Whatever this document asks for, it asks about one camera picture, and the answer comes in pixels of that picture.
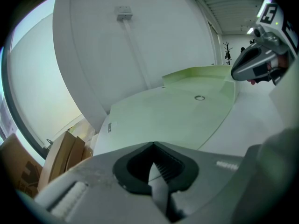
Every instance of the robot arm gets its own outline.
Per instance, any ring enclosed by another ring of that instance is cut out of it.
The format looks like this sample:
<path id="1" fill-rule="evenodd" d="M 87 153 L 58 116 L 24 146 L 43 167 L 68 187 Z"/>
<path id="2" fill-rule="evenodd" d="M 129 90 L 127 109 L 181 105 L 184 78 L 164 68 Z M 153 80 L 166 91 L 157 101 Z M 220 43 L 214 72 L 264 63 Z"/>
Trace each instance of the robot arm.
<path id="1" fill-rule="evenodd" d="M 281 8 L 270 3 L 256 22 L 254 37 L 255 43 L 240 54 L 231 75 L 238 81 L 272 80 L 276 85 L 297 58 L 298 36 Z"/>

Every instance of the wall outlet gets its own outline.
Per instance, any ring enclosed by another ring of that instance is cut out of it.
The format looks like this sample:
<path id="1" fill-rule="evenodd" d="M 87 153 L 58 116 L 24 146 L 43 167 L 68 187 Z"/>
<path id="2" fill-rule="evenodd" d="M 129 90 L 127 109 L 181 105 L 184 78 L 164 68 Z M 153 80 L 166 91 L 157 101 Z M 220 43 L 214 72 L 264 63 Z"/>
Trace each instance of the wall outlet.
<path id="1" fill-rule="evenodd" d="M 117 6 L 114 10 L 117 20 L 121 21 L 122 19 L 126 18 L 130 20 L 133 16 L 131 8 L 129 6 Z"/>

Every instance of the drain hole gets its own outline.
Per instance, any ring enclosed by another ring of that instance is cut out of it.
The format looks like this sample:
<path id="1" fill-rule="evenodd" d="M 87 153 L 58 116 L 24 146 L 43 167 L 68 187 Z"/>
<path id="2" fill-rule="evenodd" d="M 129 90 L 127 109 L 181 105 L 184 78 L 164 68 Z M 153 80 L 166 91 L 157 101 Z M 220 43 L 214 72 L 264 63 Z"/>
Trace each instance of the drain hole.
<path id="1" fill-rule="evenodd" d="M 196 100 L 204 100 L 205 97 L 204 96 L 201 96 L 201 95 L 197 95 L 194 97 Z"/>

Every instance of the light green platform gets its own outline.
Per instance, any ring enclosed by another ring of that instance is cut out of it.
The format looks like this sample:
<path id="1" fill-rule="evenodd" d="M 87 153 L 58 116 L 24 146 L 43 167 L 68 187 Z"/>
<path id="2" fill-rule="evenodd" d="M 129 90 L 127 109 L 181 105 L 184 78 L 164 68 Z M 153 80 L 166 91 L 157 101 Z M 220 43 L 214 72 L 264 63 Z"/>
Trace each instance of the light green platform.
<path id="1" fill-rule="evenodd" d="M 195 67 L 163 77 L 165 88 L 128 97 L 111 108 L 111 150 L 164 141 L 198 149 L 229 113 L 237 95 L 230 66 Z M 196 95 L 206 99 L 197 101 Z"/>

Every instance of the coat rack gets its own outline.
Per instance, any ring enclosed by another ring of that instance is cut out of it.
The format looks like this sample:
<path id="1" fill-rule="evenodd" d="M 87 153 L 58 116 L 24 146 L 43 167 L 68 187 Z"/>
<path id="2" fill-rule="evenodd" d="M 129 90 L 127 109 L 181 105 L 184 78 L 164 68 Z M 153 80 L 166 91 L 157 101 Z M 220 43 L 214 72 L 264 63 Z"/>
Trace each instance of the coat rack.
<path id="1" fill-rule="evenodd" d="M 224 47 L 224 49 L 226 50 L 226 54 L 225 54 L 225 59 L 227 59 L 228 60 L 228 62 L 227 62 L 227 64 L 228 65 L 230 65 L 230 60 L 232 60 L 231 58 L 230 58 L 230 53 L 229 53 L 229 51 L 232 49 L 232 48 L 228 48 L 228 45 L 229 45 L 229 43 L 228 42 L 226 42 L 226 44 L 223 44 L 223 45 L 225 45 L 226 47 Z"/>

